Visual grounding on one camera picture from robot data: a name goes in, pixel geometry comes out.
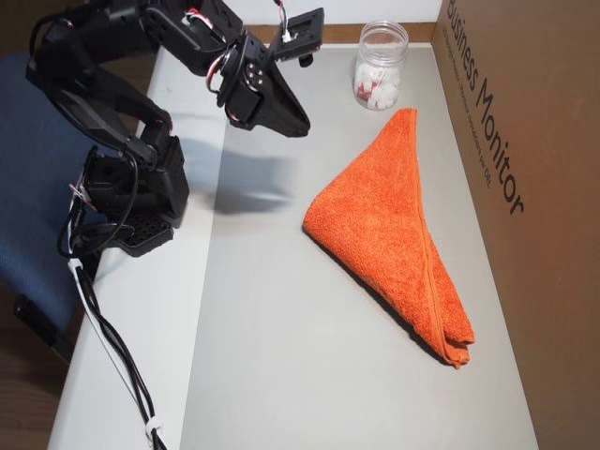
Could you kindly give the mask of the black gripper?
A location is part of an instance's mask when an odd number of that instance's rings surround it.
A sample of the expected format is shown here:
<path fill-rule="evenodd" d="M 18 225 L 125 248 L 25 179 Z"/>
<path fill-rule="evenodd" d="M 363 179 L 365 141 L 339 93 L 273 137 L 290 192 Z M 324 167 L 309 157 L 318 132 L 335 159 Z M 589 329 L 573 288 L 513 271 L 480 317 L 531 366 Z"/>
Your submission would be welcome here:
<path fill-rule="evenodd" d="M 288 138 L 308 135 L 307 113 L 256 36 L 239 37 L 217 70 L 222 78 L 217 105 L 232 125 L 247 130 L 261 126 Z"/>

